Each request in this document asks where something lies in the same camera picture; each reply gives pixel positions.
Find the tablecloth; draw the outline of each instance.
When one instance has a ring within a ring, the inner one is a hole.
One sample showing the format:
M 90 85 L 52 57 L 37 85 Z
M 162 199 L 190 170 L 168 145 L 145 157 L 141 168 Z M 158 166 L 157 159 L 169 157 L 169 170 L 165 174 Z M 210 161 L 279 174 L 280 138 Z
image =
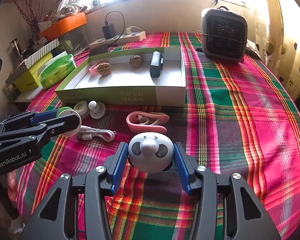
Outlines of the tablecloth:
M 239 172 L 253 188 L 283 240 L 300 222 L 300 114 L 276 77 L 257 59 L 246 55 L 238 64 L 197 53 L 199 34 L 147 33 L 141 42 L 111 50 L 181 47 L 186 69 L 186 106 L 107 106 L 104 118 L 87 118 L 90 125 L 117 132 L 114 141 L 78 141 L 75 136 L 52 138 L 43 157 L 17 172 L 18 210 L 25 222 L 64 172 L 85 174 L 102 165 L 121 141 L 134 134 L 125 119 L 133 111 L 163 112 L 167 136 L 180 141 L 186 153 L 213 172 Z M 76 57 L 77 65 L 87 54 Z M 28 110 L 62 107 L 54 90 L 42 91 Z M 106 207 L 114 239 L 187 239 L 194 216 L 194 197 L 182 191 L 173 165 L 147 174 L 127 162 L 121 187 Z M 83 198 L 79 200 L 79 229 L 84 230 Z M 222 233 L 218 206 L 217 239 Z

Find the white sphere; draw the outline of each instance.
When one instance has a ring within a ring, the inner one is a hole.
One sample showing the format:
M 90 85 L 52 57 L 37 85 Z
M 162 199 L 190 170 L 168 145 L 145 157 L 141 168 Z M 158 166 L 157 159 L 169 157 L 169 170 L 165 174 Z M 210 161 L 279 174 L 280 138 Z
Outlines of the white sphere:
M 139 171 L 157 173 L 165 170 L 172 162 L 174 148 L 165 135 L 155 132 L 140 133 L 129 143 L 130 162 Z
M 95 109 L 96 108 L 96 106 L 97 106 L 97 102 L 96 101 L 91 101 L 90 103 L 89 103 L 89 109 Z

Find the human hand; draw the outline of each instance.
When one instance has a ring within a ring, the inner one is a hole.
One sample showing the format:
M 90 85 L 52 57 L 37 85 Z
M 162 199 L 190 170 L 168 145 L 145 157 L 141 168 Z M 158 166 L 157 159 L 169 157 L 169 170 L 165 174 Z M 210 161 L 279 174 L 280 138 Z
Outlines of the human hand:
M 7 174 L 8 196 L 11 201 L 15 202 L 17 198 L 17 174 L 16 171 Z

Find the blue textured pad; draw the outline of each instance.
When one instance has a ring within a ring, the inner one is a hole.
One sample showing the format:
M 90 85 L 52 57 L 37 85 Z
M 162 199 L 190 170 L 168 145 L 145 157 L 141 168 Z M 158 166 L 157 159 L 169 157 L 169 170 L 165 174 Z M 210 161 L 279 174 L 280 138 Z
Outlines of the blue textured pad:
M 187 193 L 187 195 L 191 194 L 191 187 L 190 187 L 190 177 L 189 172 L 185 166 L 185 163 L 181 157 L 180 151 L 178 146 L 174 143 L 174 162 L 176 165 L 176 169 L 179 175 L 180 183 L 182 189 Z
M 123 174 L 124 168 L 126 166 L 127 159 L 128 159 L 128 144 L 126 143 L 124 145 L 124 147 L 122 148 L 117 166 L 113 173 L 113 178 L 112 178 L 113 184 L 112 184 L 112 188 L 111 188 L 113 195 L 120 187 L 122 174 Z
M 39 122 L 54 119 L 56 117 L 57 112 L 58 112 L 58 110 L 53 110 L 53 111 L 36 114 L 33 117 L 33 119 L 30 121 L 30 124 L 31 124 L 31 126 L 37 126 Z

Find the plaid tablecloth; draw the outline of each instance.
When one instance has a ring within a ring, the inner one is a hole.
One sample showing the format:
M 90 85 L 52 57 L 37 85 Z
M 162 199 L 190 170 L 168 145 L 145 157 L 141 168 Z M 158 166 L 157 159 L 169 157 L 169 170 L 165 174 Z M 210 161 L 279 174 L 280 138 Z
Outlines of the plaid tablecloth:
M 78 141 L 58 136 L 43 148 L 43 158 L 18 170 L 18 209 L 27 222 L 40 200 L 64 172 L 84 174 L 102 165 L 121 141 L 134 134 L 126 116 L 133 111 L 163 112 L 170 116 L 167 136 L 180 141 L 199 164 L 221 174 L 239 172 L 261 199 L 282 239 L 300 222 L 300 114 L 280 82 L 258 60 L 246 56 L 231 64 L 211 60 L 195 51 L 200 35 L 148 33 L 142 42 L 115 50 L 181 47 L 186 67 L 186 107 L 107 106 L 101 120 L 83 125 L 117 131 L 111 143 Z M 77 64 L 86 55 L 77 57 Z M 42 91 L 29 106 L 47 111 L 63 106 L 54 86 Z M 193 197 L 181 190 L 175 166 L 147 174 L 128 163 L 117 194 L 107 199 L 114 239 L 187 239 L 194 215 Z M 84 230 L 80 198 L 79 229 Z M 217 238 L 222 233 L 218 207 Z

